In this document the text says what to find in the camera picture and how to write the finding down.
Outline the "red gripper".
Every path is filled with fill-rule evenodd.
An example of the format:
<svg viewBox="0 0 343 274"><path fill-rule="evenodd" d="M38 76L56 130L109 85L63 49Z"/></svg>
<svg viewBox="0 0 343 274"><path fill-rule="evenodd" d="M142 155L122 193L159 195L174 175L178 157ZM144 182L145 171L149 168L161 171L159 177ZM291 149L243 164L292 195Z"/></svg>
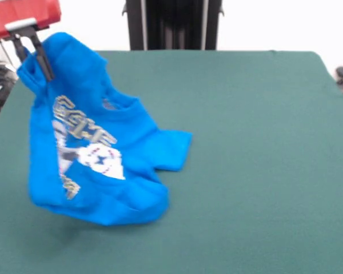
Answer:
<svg viewBox="0 0 343 274"><path fill-rule="evenodd" d="M61 8L59 1L0 1L0 39L6 39L12 31L27 26L45 29L60 20ZM29 28L29 39L37 52L36 59L46 80L48 82L52 81L54 73L37 32L33 27ZM23 62L26 59L26 49L21 42L19 34L14 34L13 44L17 57Z"/></svg>

